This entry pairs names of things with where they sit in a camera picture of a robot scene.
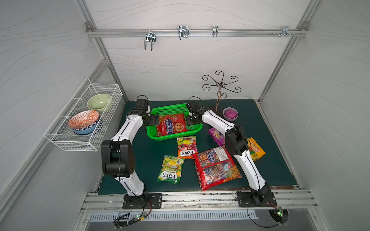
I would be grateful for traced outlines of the green plastic basket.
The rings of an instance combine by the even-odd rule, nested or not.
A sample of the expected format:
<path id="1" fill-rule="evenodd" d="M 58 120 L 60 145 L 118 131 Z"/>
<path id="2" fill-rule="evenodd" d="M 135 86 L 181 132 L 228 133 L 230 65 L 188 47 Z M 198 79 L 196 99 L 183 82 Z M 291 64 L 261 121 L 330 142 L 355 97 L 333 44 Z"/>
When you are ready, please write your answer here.
<path id="1" fill-rule="evenodd" d="M 184 116 L 189 115 L 189 111 L 186 107 L 186 104 L 178 104 L 178 105 L 170 105 L 170 106 L 162 106 L 157 107 L 152 110 L 152 115 L 175 115 L 175 114 L 184 114 Z M 180 137 L 186 137 L 186 136 L 192 136 L 195 135 L 197 132 L 199 132 L 202 129 L 202 124 L 197 124 L 193 126 L 187 125 L 187 131 L 178 133 L 178 134 L 172 134 L 167 136 L 157 136 L 157 130 L 156 126 L 147 126 L 146 132 L 149 138 L 156 140 L 156 141 L 164 141 L 174 138 L 180 138 Z"/>

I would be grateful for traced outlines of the red cookie bag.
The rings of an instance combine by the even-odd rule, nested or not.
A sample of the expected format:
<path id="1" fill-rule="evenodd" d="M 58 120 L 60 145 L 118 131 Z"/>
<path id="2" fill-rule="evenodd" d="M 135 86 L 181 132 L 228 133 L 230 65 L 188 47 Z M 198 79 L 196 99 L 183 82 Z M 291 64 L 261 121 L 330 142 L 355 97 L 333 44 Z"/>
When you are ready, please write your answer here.
<path id="1" fill-rule="evenodd" d="M 186 132 L 188 129 L 184 114 L 159 116 L 156 130 L 158 137 Z"/>

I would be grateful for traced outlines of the orange Fox's candy bag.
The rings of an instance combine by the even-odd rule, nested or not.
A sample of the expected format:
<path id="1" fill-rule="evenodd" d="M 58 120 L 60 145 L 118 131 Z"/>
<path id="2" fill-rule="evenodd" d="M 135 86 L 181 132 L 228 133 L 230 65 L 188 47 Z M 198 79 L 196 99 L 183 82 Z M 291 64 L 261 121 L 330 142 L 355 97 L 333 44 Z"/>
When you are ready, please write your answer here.
<path id="1" fill-rule="evenodd" d="M 193 159 L 193 155 L 198 153 L 196 137 L 177 138 L 177 157 L 183 159 Z"/>

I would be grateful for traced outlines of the green Fox's candy bag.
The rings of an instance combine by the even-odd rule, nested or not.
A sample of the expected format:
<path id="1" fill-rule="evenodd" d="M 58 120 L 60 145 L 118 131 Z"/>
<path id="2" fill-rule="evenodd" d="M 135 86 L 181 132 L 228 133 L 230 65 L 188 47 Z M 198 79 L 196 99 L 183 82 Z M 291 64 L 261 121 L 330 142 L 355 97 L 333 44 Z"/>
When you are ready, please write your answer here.
<path id="1" fill-rule="evenodd" d="M 165 155 L 157 182 L 178 184 L 181 180 L 184 159 Z"/>

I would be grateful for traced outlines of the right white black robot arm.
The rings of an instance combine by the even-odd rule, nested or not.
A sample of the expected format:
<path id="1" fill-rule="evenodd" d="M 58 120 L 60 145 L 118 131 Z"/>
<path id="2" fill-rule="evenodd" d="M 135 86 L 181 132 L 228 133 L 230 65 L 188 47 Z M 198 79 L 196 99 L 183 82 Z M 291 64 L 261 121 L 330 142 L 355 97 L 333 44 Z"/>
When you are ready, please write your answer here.
<path id="1" fill-rule="evenodd" d="M 214 113 L 206 106 L 200 107 L 197 102 L 191 101 L 186 104 L 189 115 L 186 117 L 187 124 L 208 124 L 221 132 L 225 137 L 225 148 L 241 166 L 247 177 L 251 201 L 262 207 L 271 205 L 276 207 L 277 202 L 270 186 L 259 173 L 248 147 L 248 139 L 245 136 L 242 125 L 228 122 Z"/>

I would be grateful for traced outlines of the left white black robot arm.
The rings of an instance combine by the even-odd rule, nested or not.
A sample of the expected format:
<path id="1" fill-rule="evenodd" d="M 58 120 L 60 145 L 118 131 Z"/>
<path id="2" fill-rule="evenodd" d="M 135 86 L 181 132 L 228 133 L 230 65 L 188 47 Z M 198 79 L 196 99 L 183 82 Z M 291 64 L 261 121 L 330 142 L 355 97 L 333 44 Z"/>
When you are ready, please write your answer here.
<path id="1" fill-rule="evenodd" d="M 103 173 L 118 181 L 127 192 L 129 202 L 148 202 L 145 184 L 135 171 L 134 138 L 143 126 L 159 125 L 159 116 L 151 114 L 149 100 L 137 98 L 136 107 L 126 115 L 117 134 L 101 144 Z"/>

